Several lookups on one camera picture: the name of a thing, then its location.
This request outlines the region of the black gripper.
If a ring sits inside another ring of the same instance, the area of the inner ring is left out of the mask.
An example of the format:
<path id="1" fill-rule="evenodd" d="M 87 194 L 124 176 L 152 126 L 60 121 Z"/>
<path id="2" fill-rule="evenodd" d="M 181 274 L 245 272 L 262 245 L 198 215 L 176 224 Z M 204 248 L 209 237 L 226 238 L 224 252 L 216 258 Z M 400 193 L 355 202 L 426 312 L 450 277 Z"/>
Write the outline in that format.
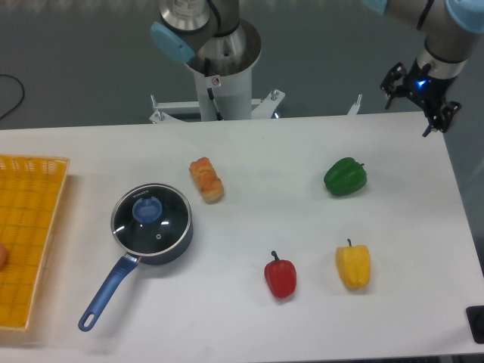
<path id="1" fill-rule="evenodd" d="M 407 74 L 405 66 L 398 62 L 383 78 L 380 90 L 386 95 L 385 109 L 388 110 L 395 98 L 406 98 L 418 107 L 422 107 L 428 126 L 422 136 L 431 132 L 446 133 L 452 124 L 454 116 L 462 108 L 456 101 L 445 100 L 446 92 L 453 83 L 453 78 L 439 79 L 430 74 L 422 73 L 422 67 L 415 60 Z M 405 78 L 405 85 L 396 83 Z"/>

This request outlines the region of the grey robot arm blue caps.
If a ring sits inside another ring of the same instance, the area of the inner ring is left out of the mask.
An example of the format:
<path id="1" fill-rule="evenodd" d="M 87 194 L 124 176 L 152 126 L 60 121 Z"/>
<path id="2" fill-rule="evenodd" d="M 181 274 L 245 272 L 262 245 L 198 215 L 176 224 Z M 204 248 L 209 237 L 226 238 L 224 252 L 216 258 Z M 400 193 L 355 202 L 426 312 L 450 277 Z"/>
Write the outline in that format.
<path id="1" fill-rule="evenodd" d="M 481 1 L 369 1 L 426 36 L 410 68 L 396 64 L 380 84 L 389 101 L 406 98 L 427 119 L 427 132 L 447 132 L 461 105 L 446 93 L 483 35 Z M 193 74 L 202 120 L 265 119 L 283 99 L 279 91 L 252 98 L 252 69 L 262 42 L 240 17 L 237 1 L 161 1 L 153 23 L 154 44 Z"/>

